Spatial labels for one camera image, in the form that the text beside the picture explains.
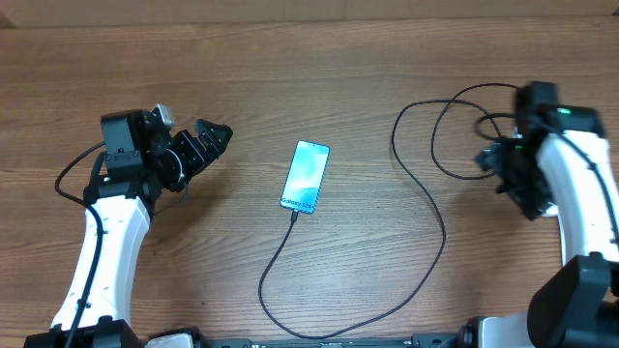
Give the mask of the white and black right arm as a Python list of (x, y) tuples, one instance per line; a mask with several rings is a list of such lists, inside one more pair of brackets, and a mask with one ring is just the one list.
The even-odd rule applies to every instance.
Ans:
[(529, 219), (557, 210), (561, 269), (526, 311), (470, 320), (455, 347), (615, 347), (618, 344), (618, 190), (599, 113), (560, 103), (557, 87), (516, 90), (511, 136), (492, 138), (475, 157), (496, 174)]

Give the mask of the Galaxy S24+ smartphone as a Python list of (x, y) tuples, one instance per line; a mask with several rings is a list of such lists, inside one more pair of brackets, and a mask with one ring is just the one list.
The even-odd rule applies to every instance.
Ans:
[(280, 197), (283, 208), (308, 215), (315, 212), (330, 153), (327, 145), (297, 142)]

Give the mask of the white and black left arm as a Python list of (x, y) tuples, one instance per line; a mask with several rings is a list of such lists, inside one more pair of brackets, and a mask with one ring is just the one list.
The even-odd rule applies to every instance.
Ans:
[(141, 244), (164, 190), (186, 192), (190, 180), (226, 150), (231, 127), (203, 119), (194, 133), (174, 133), (170, 110), (135, 109), (101, 118), (103, 141), (82, 197), (85, 235), (74, 277), (46, 333), (27, 347), (139, 347), (131, 298)]

